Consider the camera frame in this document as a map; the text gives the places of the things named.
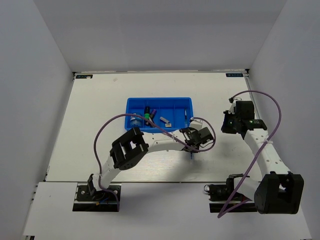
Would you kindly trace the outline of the green white pen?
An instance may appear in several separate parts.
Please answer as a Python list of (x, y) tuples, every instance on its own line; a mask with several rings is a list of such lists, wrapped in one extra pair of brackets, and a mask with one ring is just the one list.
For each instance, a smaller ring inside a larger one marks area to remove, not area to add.
[(184, 127), (188, 127), (188, 113), (186, 108), (184, 109)]

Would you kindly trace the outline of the white eraser stick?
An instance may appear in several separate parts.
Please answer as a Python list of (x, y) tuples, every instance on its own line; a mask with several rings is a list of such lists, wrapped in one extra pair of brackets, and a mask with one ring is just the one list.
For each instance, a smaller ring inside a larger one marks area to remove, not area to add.
[(163, 116), (161, 116), (159, 119), (166, 124), (170, 122), (168, 119), (164, 118)]

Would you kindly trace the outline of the purple cap black highlighter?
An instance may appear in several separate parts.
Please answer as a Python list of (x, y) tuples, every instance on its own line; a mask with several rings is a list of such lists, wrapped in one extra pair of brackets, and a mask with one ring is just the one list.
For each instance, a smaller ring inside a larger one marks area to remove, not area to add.
[(150, 119), (150, 120), (153, 120), (156, 114), (157, 114), (157, 110), (156, 110), (156, 109), (153, 109), (153, 110), (151, 111), (151, 113), (149, 114), (149, 119)]

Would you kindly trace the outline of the green cap black highlighter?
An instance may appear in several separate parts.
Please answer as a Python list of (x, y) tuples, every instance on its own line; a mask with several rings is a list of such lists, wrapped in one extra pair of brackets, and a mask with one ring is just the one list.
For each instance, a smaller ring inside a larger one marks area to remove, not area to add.
[(146, 106), (145, 108), (144, 108), (144, 118), (146, 118), (147, 120), (149, 120), (150, 119), (150, 107), (149, 106)]

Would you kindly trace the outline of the blue white tape roll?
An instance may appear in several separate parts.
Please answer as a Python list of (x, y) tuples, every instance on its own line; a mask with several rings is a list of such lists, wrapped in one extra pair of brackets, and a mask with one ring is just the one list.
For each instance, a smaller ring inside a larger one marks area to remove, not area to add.
[(140, 113), (132, 113), (132, 116), (130, 117), (129, 126), (131, 128), (142, 128), (144, 120), (141, 118)]

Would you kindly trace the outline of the yellow cap black highlighter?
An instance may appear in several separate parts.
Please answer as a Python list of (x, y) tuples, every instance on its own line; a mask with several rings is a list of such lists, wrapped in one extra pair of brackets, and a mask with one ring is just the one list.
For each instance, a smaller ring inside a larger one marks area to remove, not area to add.
[(150, 127), (150, 128), (154, 128), (156, 126), (156, 124), (151, 118), (147, 119), (147, 121), (145, 121), (144, 123), (147, 127)]

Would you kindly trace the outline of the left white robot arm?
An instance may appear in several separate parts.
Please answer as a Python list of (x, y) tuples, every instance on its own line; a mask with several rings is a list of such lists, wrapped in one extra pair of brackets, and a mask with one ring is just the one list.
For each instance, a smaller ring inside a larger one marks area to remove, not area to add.
[(97, 141), (94, 140), (93, 152), (99, 171), (90, 175), (87, 185), (90, 196), (99, 200), (109, 191), (110, 183), (121, 171), (135, 167), (146, 154), (161, 151), (200, 153), (202, 145), (216, 143), (216, 136), (208, 127), (187, 127), (162, 133), (142, 132), (134, 127), (112, 143), (104, 164), (98, 156)]

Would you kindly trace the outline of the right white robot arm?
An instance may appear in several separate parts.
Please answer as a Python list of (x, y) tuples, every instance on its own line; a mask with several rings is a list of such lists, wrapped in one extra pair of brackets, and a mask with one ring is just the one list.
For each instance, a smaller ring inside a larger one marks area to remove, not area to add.
[(251, 149), (262, 179), (253, 180), (246, 171), (226, 180), (227, 201), (240, 196), (254, 202), (260, 214), (296, 214), (300, 207), (304, 179), (283, 163), (270, 140), (267, 126), (255, 118), (252, 101), (236, 100), (224, 112), (223, 133), (240, 134)]

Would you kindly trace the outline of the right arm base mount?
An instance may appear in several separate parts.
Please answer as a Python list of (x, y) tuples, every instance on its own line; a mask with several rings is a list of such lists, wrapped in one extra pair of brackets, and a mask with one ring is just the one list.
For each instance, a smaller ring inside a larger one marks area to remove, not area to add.
[[(209, 211), (210, 213), (219, 213), (223, 205), (227, 201), (230, 194), (233, 192), (235, 184), (234, 179), (241, 179), (243, 174), (231, 174), (226, 179), (224, 184), (209, 183), (203, 187), (204, 193), (209, 196)], [(255, 204), (248, 201), (237, 208), (230, 211), (231, 213), (255, 213), (257, 212)]]

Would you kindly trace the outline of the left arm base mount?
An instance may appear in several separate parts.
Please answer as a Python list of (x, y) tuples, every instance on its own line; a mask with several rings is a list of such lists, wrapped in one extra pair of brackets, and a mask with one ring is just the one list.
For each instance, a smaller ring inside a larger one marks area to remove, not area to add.
[(118, 204), (113, 193), (101, 191), (91, 196), (86, 184), (78, 184), (73, 202), (73, 212), (118, 212)]

